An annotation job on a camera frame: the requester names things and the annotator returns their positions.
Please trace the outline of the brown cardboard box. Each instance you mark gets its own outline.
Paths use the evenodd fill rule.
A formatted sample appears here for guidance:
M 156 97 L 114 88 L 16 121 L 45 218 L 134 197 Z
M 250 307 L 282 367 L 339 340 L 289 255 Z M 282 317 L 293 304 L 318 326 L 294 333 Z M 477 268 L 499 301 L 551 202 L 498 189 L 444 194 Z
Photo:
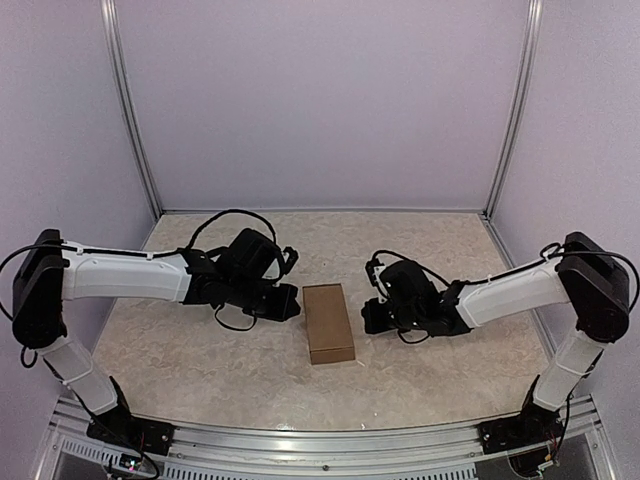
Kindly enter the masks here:
M 311 364 L 354 361 L 355 346 L 342 285 L 305 286 L 303 303 Z

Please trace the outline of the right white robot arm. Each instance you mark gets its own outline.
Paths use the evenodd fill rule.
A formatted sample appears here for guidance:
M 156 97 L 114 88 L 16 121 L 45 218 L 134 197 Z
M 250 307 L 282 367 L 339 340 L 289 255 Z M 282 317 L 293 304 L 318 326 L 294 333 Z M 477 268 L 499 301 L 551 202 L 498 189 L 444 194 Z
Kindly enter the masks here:
M 549 429 L 549 412 L 560 409 L 607 346 L 626 334 L 639 300 L 636 266 L 579 231 L 543 248 L 533 262 L 479 280 L 447 281 L 403 255 L 391 265 L 373 256 L 365 271 L 377 291 L 361 309 L 368 335 L 451 337 L 549 305 L 572 308 L 574 328 L 531 386 L 527 409 L 511 423 L 512 436 L 523 444 Z

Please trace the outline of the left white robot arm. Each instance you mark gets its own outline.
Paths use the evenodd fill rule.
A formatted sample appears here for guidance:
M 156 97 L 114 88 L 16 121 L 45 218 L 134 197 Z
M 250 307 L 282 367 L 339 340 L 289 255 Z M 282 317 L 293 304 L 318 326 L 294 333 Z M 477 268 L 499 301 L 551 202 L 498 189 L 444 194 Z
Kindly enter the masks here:
M 47 229 L 21 251 L 26 257 L 13 280 L 8 314 L 14 338 L 41 356 L 121 445 L 139 436 L 139 421 L 129 414 L 115 382 L 71 338 L 64 302 L 138 298 L 208 305 L 214 311 L 231 305 L 253 321 L 275 322 L 301 312 L 297 287 L 283 280 L 297 252 L 249 228 L 228 246 L 202 251 L 188 245 L 167 252 L 89 247 L 65 242 L 59 231 Z

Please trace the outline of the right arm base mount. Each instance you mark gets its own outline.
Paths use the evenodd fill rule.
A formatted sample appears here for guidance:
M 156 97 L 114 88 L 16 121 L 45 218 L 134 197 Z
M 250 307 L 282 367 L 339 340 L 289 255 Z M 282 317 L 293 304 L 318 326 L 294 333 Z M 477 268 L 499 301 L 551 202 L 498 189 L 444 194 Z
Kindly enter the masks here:
M 548 440 L 559 440 L 565 427 L 559 410 L 547 410 L 534 403 L 533 393 L 540 376 L 530 386 L 519 413 L 481 422 L 477 426 L 485 455 L 518 449 Z

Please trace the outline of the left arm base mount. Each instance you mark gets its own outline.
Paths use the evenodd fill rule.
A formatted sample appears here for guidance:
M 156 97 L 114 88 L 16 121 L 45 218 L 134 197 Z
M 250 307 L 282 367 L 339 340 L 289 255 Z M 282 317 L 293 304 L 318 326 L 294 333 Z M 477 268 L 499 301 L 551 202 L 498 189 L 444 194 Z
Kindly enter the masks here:
M 133 415 L 117 381 L 112 376 L 109 380 L 116 393 L 116 405 L 91 420 L 87 436 L 138 453 L 167 456 L 176 427 L 168 422 Z

